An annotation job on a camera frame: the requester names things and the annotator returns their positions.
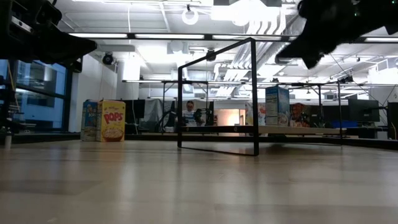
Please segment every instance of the wooden floor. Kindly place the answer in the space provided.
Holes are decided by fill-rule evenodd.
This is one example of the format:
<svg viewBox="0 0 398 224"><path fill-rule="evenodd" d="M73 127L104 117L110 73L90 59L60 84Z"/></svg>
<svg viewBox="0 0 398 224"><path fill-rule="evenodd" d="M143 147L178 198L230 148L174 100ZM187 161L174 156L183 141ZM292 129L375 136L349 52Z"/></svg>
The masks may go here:
<svg viewBox="0 0 398 224"><path fill-rule="evenodd" d="M0 150L0 223L398 223L398 153L304 144L261 152L156 141L13 145Z"/></svg>

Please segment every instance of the blue cereal box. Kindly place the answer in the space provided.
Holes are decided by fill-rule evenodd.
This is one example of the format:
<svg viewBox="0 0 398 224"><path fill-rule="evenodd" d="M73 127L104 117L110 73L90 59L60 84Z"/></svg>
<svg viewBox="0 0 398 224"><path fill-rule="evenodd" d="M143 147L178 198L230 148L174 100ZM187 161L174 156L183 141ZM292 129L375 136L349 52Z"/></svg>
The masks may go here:
<svg viewBox="0 0 398 224"><path fill-rule="evenodd" d="M80 139L82 141L95 141L97 127L98 102L86 100L83 103L83 114L81 116Z"/></svg>
<svg viewBox="0 0 398 224"><path fill-rule="evenodd" d="M289 126L290 99L289 91L273 86L266 88L266 125Z"/></svg>

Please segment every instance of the window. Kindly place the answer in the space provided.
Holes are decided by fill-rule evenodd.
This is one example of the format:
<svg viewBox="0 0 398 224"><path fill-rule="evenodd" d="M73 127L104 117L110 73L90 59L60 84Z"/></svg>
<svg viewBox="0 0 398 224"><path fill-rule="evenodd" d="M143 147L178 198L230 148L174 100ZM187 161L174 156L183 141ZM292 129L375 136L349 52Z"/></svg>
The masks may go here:
<svg viewBox="0 0 398 224"><path fill-rule="evenodd" d="M4 70L0 60L0 74ZM21 113L12 114L14 121L34 131L66 131L68 129L72 73L61 65L40 61L10 61L16 82L16 100Z"/></svg>
<svg viewBox="0 0 398 224"><path fill-rule="evenodd" d="M28 127L37 129L62 128L64 99L17 88L16 96L22 115L14 117Z"/></svg>
<svg viewBox="0 0 398 224"><path fill-rule="evenodd" d="M66 68L60 65L46 65L39 61L18 62L17 83L49 93L65 94Z"/></svg>
<svg viewBox="0 0 398 224"><path fill-rule="evenodd" d="M7 77L7 69L7 60L0 60L0 76L4 77L4 79Z"/></svg>

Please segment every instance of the cereal box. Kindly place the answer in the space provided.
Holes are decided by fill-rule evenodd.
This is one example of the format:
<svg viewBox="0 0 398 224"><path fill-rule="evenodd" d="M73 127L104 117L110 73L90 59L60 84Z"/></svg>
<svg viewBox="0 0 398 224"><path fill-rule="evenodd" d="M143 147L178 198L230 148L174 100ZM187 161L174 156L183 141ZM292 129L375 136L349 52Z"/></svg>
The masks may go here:
<svg viewBox="0 0 398 224"><path fill-rule="evenodd" d="M97 130L97 106L98 102L86 100L83 103L83 114L81 116L80 139L82 141L95 141Z"/></svg>
<svg viewBox="0 0 398 224"><path fill-rule="evenodd" d="M266 125L289 126L289 90L279 86L266 88Z"/></svg>
<svg viewBox="0 0 398 224"><path fill-rule="evenodd" d="M98 103L96 140L116 142L124 140L126 104L104 100Z"/></svg>

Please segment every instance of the blue window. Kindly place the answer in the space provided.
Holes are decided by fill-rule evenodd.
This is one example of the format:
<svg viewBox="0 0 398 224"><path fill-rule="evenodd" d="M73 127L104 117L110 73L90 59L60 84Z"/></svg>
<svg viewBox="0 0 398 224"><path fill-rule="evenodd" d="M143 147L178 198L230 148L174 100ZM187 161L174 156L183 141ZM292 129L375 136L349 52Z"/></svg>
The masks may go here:
<svg viewBox="0 0 398 224"><path fill-rule="evenodd" d="M0 60L0 76L4 77L4 79L7 77L7 69L7 60Z"/></svg>
<svg viewBox="0 0 398 224"><path fill-rule="evenodd" d="M46 65L40 61L18 62L17 83L51 93L65 94L67 69L61 65Z"/></svg>
<svg viewBox="0 0 398 224"><path fill-rule="evenodd" d="M31 128L62 128L64 99L20 88L17 88L16 96L23 114L14 119Z"/></svg>

